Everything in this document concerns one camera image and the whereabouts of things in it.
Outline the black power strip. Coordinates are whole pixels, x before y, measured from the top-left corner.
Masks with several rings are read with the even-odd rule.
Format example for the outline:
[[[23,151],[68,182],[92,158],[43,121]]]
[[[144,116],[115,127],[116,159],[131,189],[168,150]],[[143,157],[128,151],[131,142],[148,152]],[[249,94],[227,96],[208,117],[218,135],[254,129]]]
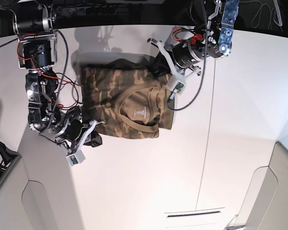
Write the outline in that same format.
[[[90,16],[90,15],[114,15],[116,6],[80,6],[80,7],[57,7],[57,13],[61,16]]]

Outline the camouflage T-shirt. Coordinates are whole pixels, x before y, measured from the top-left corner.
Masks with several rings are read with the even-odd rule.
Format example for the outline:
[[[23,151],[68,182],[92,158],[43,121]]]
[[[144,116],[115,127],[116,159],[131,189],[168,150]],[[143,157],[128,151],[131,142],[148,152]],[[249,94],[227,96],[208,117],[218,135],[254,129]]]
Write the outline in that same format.
[[[118,59],[108,64],[81,66],[82,116],[97,120],[99,134],[127,138],[157,138],[170,130],[174,112],[166,84],[170,73],[155,75],[143,65]]]

